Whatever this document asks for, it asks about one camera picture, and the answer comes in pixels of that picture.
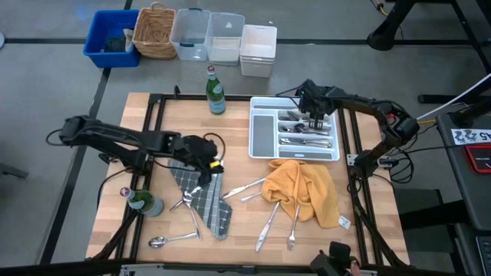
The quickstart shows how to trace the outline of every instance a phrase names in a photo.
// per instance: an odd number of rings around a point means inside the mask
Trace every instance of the concrete floor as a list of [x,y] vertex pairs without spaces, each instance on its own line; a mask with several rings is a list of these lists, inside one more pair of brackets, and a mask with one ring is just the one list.
[[[151,2],[134,0],[131,8],[146,7]],[[198,7],[239,13],[247,24],[278,27],[278,38],[365,39],[384,19],[368,0],[165,3],[175,9]],[[491,37],[491,28],[476,3],[459,3],[477,37]],[[0,2],[0,31],[7,38],[83,38],[96,10],[121,9],[124,4],[124,0],[4,0]],[[402,27],[406,39],[465,38],[449,5],[418,4]],[[0,177],[0,244],[9,248],[0,251],[2,267],[34,264],[44,247],[74,154],[69,148],[46,145],[44,138],[61,127],[64,118],[88,112],[101,78],[102,70],[81,53],[82,48],[82,44],[6,44],[0,50],[0,129],[4,130],[0,135],[0,162],[30,173],[27,180]],[[485,75],[476,52],[469,47],[411,46],[379,52],[364,45],[279,44],[276,56],[269,79],[243,77],[239,67],[217,66],[226,93],[274,94],[309,77],[318,84],[342,87],[348,93],[394,100],[418,116],[435,107],[420,105],[418,94],[458,94]],[[97,118],[118,124],[130,92],[171,93],[178,84],[183,93],[204,93],[207,65],[177,58],[142,58],[139,67],[114,68]],[[415,147],[440,144],[437,132],[431,130]],[[442,158],[429,164],[429,155]],[[440,189],[446,202],[460,198],[444,151],[414,154],[414,162],[413,181],[398,188]],[[97,189],[106,171],[97,152],[89,149],[53,262],[84,258]],[[447,270],[441,267],[447,257],[445,253],[410,252],[413,264],[425,268]]]

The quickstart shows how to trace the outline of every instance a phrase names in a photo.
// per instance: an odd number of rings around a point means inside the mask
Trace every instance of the cutlery tray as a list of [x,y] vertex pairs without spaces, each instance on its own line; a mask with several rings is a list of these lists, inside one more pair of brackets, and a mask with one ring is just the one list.
[[[335,113],[324,116],[322,132],[328,135],[295,133],[294,126],[303,123],[308,127],[308,114],[302,114],[293,103],[299,99],[286,97],[252,97],[249,115],[249,155],[262,159],[306,159],[319,161],[339,160],[338,128]],[[292,120],[288,112],[299,118]],[[331,147],[291,145],[280,143],[282,138],[302,140],[328,140]]]

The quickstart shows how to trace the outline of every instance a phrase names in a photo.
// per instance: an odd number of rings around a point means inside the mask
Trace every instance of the wooden tabletop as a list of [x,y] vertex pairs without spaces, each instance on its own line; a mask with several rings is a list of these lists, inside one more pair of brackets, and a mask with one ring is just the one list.
[[[129,94],[124,109],[121,126],[141,130],[145,117],[149,94]],[[248,154],[249,144],[249,102],[228,101],[224,114],[216,116],[209,112],[208,103],[204,100],[168,100],[163,115],[162,130],[172,130],[185,135],[202,136],[208,132],[218,133],[226,143],[222,193],[249,184],[267,176],[271,171],[267,159],[252,159]],[[348,135],[351,152],[354,142],[347,116]],[[151,126],[155,124],[153,115]],[[358,124],[364,149],[373,148],[380,140],[377,121],[370,116],[358,114]],[[252,187],[246,192],[234,195],[226,201],[232,206],[233,214],[226,240],[215,239],[210,230],[198,218],[203,240],[183,240],[170,242],[162,248],[150,248],[147,243],[155,236],[171,237],[194,232],[189,209],[179,207],[173,213],[169,208],[181,200],[182,193],[171,173],[159,166],[153,167],[150,191],[164,201],[164,210],[157,217],[145,218],[138,249],[138,261],[162,261],[185,263],[213,263],[234,265],[309,265],[320,249],[328,251],[331,241],[343,242],[351,246],[352,255],[358,255],[358,243],[355,234],[351,198],[346,190],[348,176],[344,161],[344,151],[340,143],[341,159],[337,162],[324,163],[336,185],[340,213],[351,220],[351,227],[330,229],[320,228],[316,219],[299,222],[296,226],[296,243],[292,251],[287,250],[292,220],[280,208],[265,244],[260,252],[255,252],[255,243],[271,215],[274,203],[257,197],[250,202],[241,203],[240,197],[260,191]],[[123,169],[121,164],[111,164],[108,175]],[[389,177],[388,171],[378,169],[377,174]],[[121,224],[126,201],[119,195],[121,187],[130,185],[130,174],[122,174],[106,183],[101,204],[92,230],[87,256],[97,254],[109,241]],[[377,227],[397,256],[409,264],[397,206],[392,187],[382,179],[369,179],[371,196],[376,214]],[[133,227],[129,229],[124,256],[129,255]],[[370,235],[365,231],[369,260],[374,263]]]

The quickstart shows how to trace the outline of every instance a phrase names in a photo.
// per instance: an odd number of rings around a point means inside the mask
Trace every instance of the yellow towel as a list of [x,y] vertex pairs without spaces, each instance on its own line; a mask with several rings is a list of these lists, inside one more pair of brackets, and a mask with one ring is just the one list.
[[269,166],[275,171],[262,184],[262,197],[270,202],[280,200],[292,219],[298,202],[301,222],[315,215],[322,228],[338,226],[338,196],[325,166],[289,159],[273,160]]

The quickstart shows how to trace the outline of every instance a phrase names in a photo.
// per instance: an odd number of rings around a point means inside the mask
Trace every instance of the gray checkered towel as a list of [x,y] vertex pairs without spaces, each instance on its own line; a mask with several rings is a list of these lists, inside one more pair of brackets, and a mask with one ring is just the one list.
[[[179,161],[170,159],[168,166],[193,169],[186,167]],[[198,185],[199,172],[186,172],[179,169],[170,169],[181,191],[192,192]],[[198,212],[199,217],[212,231],[215,238],[223,240],[227,238],[229,231],[232,208],[220,199],[223,174],[213,174],[212,181],[193,195],[191,206]]]

